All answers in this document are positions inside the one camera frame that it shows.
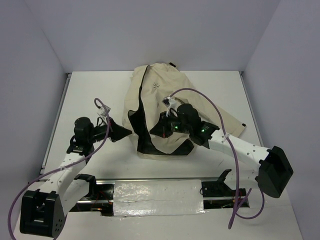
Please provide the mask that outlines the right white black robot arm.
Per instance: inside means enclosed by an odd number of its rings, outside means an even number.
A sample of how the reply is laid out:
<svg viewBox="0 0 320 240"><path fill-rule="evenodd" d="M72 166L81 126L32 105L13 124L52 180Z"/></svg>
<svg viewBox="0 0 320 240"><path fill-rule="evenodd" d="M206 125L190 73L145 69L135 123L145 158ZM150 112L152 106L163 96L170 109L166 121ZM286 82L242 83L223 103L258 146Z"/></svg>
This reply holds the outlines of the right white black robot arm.
<svg viewBox="0 0 320 240"><path fill-rule="evenodd" d="M187 134L198 146L234 157L252 169L244 181L235 181L241 188L257 188L264 194L279 198L294 171L284 152L278 146L266 148L224 133L217 125L201 120L198 111L185 103L160 114L150 134L168 138L173 133Z"/></svg>

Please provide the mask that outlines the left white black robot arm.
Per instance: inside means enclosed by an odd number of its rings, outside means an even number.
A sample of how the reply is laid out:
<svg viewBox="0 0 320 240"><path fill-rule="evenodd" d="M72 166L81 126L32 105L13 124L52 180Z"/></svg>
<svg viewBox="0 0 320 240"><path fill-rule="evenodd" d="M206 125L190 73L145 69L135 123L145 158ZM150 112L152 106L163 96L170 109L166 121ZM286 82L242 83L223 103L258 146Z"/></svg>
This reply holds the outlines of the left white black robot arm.
<svg viewBox="0 0 320 240"><path fill-rule="evenodd" d="M96 177L83 174L94 153L94 143L109 138L119 141L132 131L104 118L94 126L87 117L74 122L74 135L56 172L36 190L27 190L22 197L19 230L22 234L56 238L60 235L69 211L85 197L98 194Z"/></svg>

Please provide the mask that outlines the cream jacket with black zipper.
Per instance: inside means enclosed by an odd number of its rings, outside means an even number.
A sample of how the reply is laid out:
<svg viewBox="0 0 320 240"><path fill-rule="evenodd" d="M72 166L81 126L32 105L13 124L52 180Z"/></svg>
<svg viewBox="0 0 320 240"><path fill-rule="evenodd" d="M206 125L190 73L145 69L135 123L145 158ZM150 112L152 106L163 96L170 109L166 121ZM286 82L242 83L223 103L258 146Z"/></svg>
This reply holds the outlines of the cream jacket with black zipper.
<svg viewBox="0 0 320 240"><path fill-rule="evenodd" d="M154 63L135 68L124 98L122 125L132 131L129 139L140 158L174 160L188 156L196 149L196 144L186 134L173 133L163 137L150 133L161 113L166 113L163 99L170 95L179 105L191 104L202 118L225 127L234 137L239 137L245 130L244 123L221 107L215 110L194 89L188 77L172 65Z"/></svg>

